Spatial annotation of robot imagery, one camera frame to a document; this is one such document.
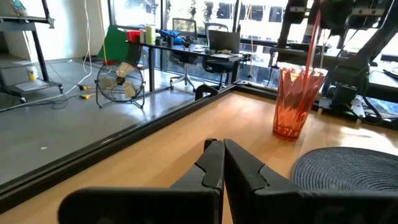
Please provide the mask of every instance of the round woven placemat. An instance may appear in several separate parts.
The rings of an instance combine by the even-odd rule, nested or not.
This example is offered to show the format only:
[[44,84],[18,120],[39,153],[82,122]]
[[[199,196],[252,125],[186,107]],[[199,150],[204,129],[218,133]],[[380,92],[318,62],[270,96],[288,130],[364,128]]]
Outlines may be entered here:
[[292,180],[307,190],[398,191],[398,156],[350,147],[317,149],[296,161]]

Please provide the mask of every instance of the laptop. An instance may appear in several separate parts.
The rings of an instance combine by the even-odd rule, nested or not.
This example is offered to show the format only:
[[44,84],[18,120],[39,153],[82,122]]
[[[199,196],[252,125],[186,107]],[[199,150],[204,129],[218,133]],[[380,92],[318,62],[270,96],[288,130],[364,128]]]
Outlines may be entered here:
[[230,50],[238,54],[241,45],[241,34],[238,32],[223,32],[209,30],[210,50]]

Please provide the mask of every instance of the orange plastic cup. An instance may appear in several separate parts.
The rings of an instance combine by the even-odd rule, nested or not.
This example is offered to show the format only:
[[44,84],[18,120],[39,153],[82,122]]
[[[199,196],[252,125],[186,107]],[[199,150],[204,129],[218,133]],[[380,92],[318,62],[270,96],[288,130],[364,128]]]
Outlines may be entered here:
[[288,141],[299,138],[324,74],[310,71],[307,78],[301,68],[283,68],[280,72],[274,116],[274,135]]

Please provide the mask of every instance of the black office chair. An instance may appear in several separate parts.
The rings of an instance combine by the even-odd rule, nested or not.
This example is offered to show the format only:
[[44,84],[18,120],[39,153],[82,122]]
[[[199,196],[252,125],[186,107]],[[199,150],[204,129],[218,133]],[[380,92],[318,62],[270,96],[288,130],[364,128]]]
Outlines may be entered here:
[[[179,31],[180,36],[185,36],[185,37],[193,37],[195,40],[198,39],[198,32],[197,32],[197,23],[194,20],[191,19],[181,19],[181,18],[173,18],[173,30]],[[170,89],[174,89],[174,84],[179,83],[184,81],[185,85],[188,85],[188,83],[193,87],[193,91],[196,91],[196,88],[194,84],[192,83],[193,81],[198,81],[198,82],[203,82],[203,80],[197,79],[197,78],[191,78],[188,75],[188,69],[196,67],[198,61],[201,58],[197,56],[193,56],[191,54],[185,54],[185,53],[170,53],[170,61],[174,65],[181,66],[182,68],[185,69],[185,75],[182,77],[172,77],[170,78]]]
[[[207,23],[205,25],[207,43],[210,45],[209,30],[219,30],[228,32],[228,26],[218,23]],[[204,58],[202,61],[203,69],[208,73],[219,73],[220,82],[218,86],[214,86],[216,89],[220,90],[223,87],[223,75],[232,72],[234,63],[225,62],[222,60],[217,60],[213,58]]]

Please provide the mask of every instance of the desk leg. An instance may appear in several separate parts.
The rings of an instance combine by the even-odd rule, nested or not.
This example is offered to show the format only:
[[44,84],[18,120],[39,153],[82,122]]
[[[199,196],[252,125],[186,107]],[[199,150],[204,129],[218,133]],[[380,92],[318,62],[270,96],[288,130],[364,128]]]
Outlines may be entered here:
[[241,62],[235,62],[234,68],[232,70],[231,81],[229,81],[229,85],[238,80],[240,68],[241,68]]
[[47,73],[47,68],[45,67],[45,60],[43,57],[43,51],[40,46],[40,41],[39,41],[39,36],[37,35],[37,32],[34,30],[32,31],[33,35],[33,40],[35,42],[35,48],[37,52],[37,59],[39,60],[40,68],[42,70],[42,75],[43,75],[43,80],[48,82],[49,81],[49,74]]
[[155,49],[148,48],[148,66],[149,66],[149,91],[155,91]]

